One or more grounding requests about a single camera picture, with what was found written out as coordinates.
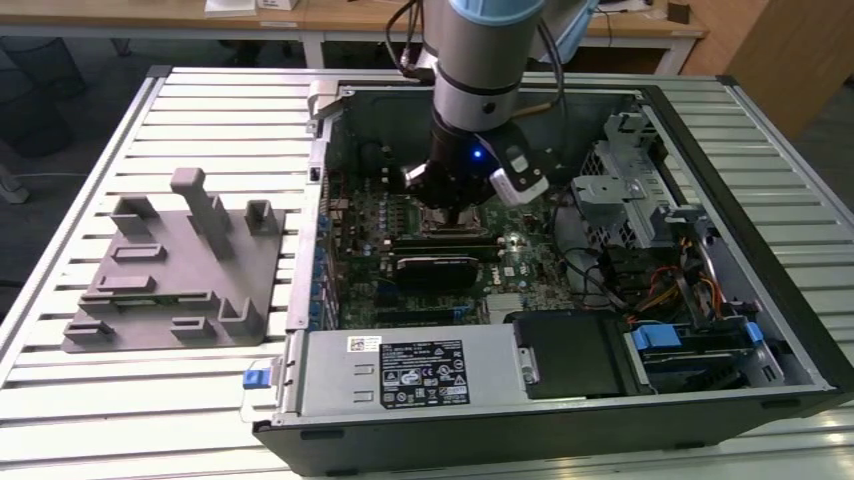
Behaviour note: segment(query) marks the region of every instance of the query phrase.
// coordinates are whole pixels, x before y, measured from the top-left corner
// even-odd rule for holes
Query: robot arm
[[[548,53],[554,43],[543,12],[569,27],[559,42],[567,59],[598,0],[423,1],[424,51],[436,59],[434,126],[430,158],[408,176],[408,190],[428,207],[447,210],[452,222],[460,210],[494,194],[519,205],[548,188],[547,154],[528,148],[512,122],[518,88],[528,56]],[[539,52],[538,31],[550,40]],[[430,63],[419,60],[419,66]]]

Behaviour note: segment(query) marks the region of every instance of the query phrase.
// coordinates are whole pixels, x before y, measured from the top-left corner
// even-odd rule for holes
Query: desk
[[[663,8],[666,0],[657,0]],[[204,18],[204,0],[3,0],[0,35],[168,38],[216,40],[298,40],[310,68],[323,68],[324,41],[383,40],[383,28],[398,3],[376,0],[302,0],[292,11],[259,10],[254,17]],[[392,40],[403,39],[399,22]],[[666,50],[658,74],[675,75],[697,39],[698,23],[681,25],[649,18],[647,13],[595,18],[586,47]]]

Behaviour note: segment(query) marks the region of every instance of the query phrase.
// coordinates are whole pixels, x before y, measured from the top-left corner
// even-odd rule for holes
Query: motherboard
[[[550,230],[559,195],[516,208],[494,198],[447,227],[440,212],[380,181],[348,188],[334,177],[328,189],[339,328],[486,324],[496,322],[490,307],[573,307]]]

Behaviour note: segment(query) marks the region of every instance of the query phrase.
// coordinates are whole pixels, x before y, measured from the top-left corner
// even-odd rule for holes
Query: sticker
[[[260,22],[260,24],[262,27],[296,28],[296,22]]]
[[[383,343],[383,337],[347,337],[347,353],[356,352],[379,352],[379,346]]]
[[[376,345],[380,352],[380,404],[386,409],[470,403],[462,340],[378,341]]]

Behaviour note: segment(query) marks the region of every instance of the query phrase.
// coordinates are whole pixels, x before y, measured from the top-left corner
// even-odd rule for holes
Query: yellow wire
[[[721,316],[721,293],[718,292],[718,286],[706,277],[701,277],[699,280],[709,285],[709,288],[711,289],[711,308],[715,310],[715,315]]]
[[[655,298],[653,298],[653,300],[650,300],[647,302],[647,304],[641,307],[639,311],[645,311],[649,310],[650,308],[653,308],[655,305],[659,305],[662,303],[665,303],[674,295],[678,295],[678,290],[677,290],[677,286],[674,285],[673,287],[670,287],[667,290],[665,290],[665,292]]]

